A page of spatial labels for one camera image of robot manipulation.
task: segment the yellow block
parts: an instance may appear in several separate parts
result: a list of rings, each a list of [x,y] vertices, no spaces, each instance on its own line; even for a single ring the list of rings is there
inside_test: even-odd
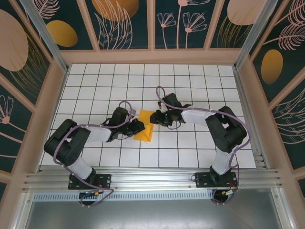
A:
[[[140,133],[136,134],[133,139],[138,141],[150,142],[153,135],[153,124],[150,121],[151,115],[154,111],[145,111],[140,110],[140,115],[138,120],[143,122],[145,125],[145,130],[142,130]]]

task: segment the mounting plate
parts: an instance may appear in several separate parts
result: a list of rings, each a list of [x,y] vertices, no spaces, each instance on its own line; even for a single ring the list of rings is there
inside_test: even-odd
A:
[[[103,188],[110,188],[111,183],[111,174],[97,174],[95,182],[93,185]],[[80,182],[75,176],[72,174],[69,175],[69,190],[83,190],[83,189],[95,189],[92,187],[89,187],[82,182]]]
[[[195,173],[196,187],[230,187],[228,180],[235,186],[237,186],[237,179],[235,172],[227,172],[221,176],[218,184],[215,184],[211,178],[210,173]]]

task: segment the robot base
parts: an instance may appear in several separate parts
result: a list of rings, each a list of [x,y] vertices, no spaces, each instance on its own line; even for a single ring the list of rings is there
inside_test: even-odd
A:
[[[218,182],[211,179],[211,173],[195,173],[196,187],[230,187],[230,183],[237,186],[237,179],[235,172],[226,172],[219,176]]]
[[[92,185],[103,188],[110,188],[111,183],[111,175],[110,174],[96,174],[95,180]],[[96,189],[85,185],[80,182],[75,176],[72,174],[69,175],[69,190],[83,190],[83,189]]]

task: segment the white grid floor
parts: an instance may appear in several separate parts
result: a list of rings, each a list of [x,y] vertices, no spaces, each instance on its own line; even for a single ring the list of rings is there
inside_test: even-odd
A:
[[[73,64],[49,134],[67,118],[100,124],[122,100],[128,100],[137,115],[141,109],[156,111],[158,85],[167,94],[174,92],[182,105],[215,110],[226,105],[244,121],[231,66]],[[177,130],[155,125],[149,143],[133,138],[89,143],[82,157],[91,166],[209,168],[215,154],[207,127],[182,124]],[[240,168],[256,168],[250,145],[237,153],[237,160]],[[54,165],[52,157],[44,153],[41,165]]]

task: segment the purple cable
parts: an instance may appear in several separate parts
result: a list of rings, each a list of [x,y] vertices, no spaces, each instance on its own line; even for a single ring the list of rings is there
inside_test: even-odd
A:
[[[74,131],[76,130],[77,128],[80,128],[80,127],[89,127],[89,126],[92,126],[92,127],[104,127],[104,128],[108,128],[108,129],[114,129],[114,128],[119,128],[123,125],[125,125],[126,123],[128,123],[131,119],[131,114],[132,114],[132,106],[131,104],[128,102],[128,101],[121,101],[119,103],[119,107],[122,103],[126,103],[128,104],[129,108],[130,108],[130,112],[129,112],[129,115],[128,115],[128,118],[126,119],[125,122],[123,122],[122,124],[119,124],[119,125],[116,125],[116,126],[103,126],[103,125],[96,125],[96,124],[80,124],[80,125],[77,125],[75,127],[73,127],[71,130],[68,131],[68,133],[62,138],[62,140],[59,142],[58,146],[56,147],[55,149],[55,152],[54,152],[54,155],[53,155],[53,161],[55,164],[57,165],[61,165],[62,167],[64,167],[67,171],[69,171],[71,174],[73,174],[77,179],[79,179],[80,182],[84,183],[85,185],[87,186],[90,186],[92,188],[96,188],[97,190],[104,190],[104,191],[110,191],[110,193],[108,193],[104,198],[102,198],[101,200],[99,201],[96,201],[94,202],[93,204],[91,205],[88,205],[87,207],[94,207],[100,203],[102,203],[109,195],[111,195],[114,190],[111,189],[111,188],[102,188],[102,187],[98,187],[98,186],[94,186],[94,185],[91,185],[89,183],[87,183],[86,181],[84,181],[83,179],[81,179],[77,174],[75,174],[72,170],[70,170],[68,167],[66,167],[64,164],[62,164],[61,162],[58,162],[56,160],[56,156],[57,156],[57,153],[59,151],[59,148],[61,147],[61,145],[63,144],[63,142],[67,139],[67,137]],[[86,197],[86,196],[83,196],[83,198],[81,198],[81,204],[82,206],[84,207],[85,205],[82,203],[82,200]]]
[[[205,112],[210,112],[210,113],[211,113],[211,112],[212,112],[212,113],[218,113],[218,114],[228,116],[228,117],[230,117],[230,118],[232,118],[232,119],[238,121],[239,123],[241,123],[241,124],[245,127],[245,129],[247,130],[247,132],[248,132],[248,134],[249,134],[249,139],[248,139],[248,141],[247,141],[245,144],[243,144],[243,145],[241,145],[241,146],[239,146],[239,147],[237,147],[237,148],[234,149],[234,151],[233,151],[233,153],[232,153],[232,155],[231,155],[230,161],[229,161],[229,166],[230,166],[231,168],[237,167],[237,186],[236,186],[236,189],[238,189],[238,185],[239,185],[239,165],[238,165],[238,163],[237,163],[235,166],[231,166],[231,163],[232,163],[233,157],[236,156],[236,152],[237,152],[239,149],[244,148],[246,145],[248,145],[248,144],[251,142],[252,135],[251,135],[250,128],[249,128],[242,120],[240,120],[239,118],[237,118],[237,117],[235,117],[235,116],[233,116],[233,115],[231,115],[231,114],[222,112],[222,111],[216,111],[216,110],[212,110],[212,109],[205,109],[205,108],[199,108],[199,107],[181,108],[181,107],[176,107],[176,106],[169,105],[169,104],[167,104],[166,102],[164,102],[164,100],[160,97],[160,94],[159,94],[159,92],[158,92],[158,88],[160,88],[160,89],[163,91],[164,95],[166,95],[165,89],[164,89],[163,87],[161,87],[161,86],[157,86],[157,87],[156,87],[156,94],[157,94],[158,99],[159,99],[163,104],[165,104],[167,107],[170,107],[170,108],[172,108],[172,109],[177,109],[177,110],[184,110],[184,111],[188,111],[188,110],[197,110],[197,111],[205,111]],[[214,203],[220,203],[220,201],[218,201],[217,199],[214,198],[215,192],[216,192],[216,191],[217,191],[217,189],[215,189],[215,190],[213,191],[212,200],[213,200]],[[231,198],[230,198],[228,201],[226,201],[226,202],[227,202],[227,203],[230,202],[230,201],[232,200],[233,196],[234,196],[234,194],[233,194],[233,195],[231,196]]]

